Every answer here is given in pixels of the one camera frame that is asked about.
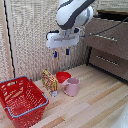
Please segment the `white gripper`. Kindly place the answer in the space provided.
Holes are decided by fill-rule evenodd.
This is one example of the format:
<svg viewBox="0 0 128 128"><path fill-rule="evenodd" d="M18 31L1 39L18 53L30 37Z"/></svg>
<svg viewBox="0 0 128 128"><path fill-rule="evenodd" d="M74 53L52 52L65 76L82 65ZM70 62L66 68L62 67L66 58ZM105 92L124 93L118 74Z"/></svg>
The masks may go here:
<svg viewBox="0 0 128 128"><path fill-rule="evenodd" d="M46 35L46 46L54 50L54 58L57 58L56 48L76 45L79 42L79 28L73 28L66 31L50 31ZM70 48L66 48L66 55L70 55Z"/></svg>

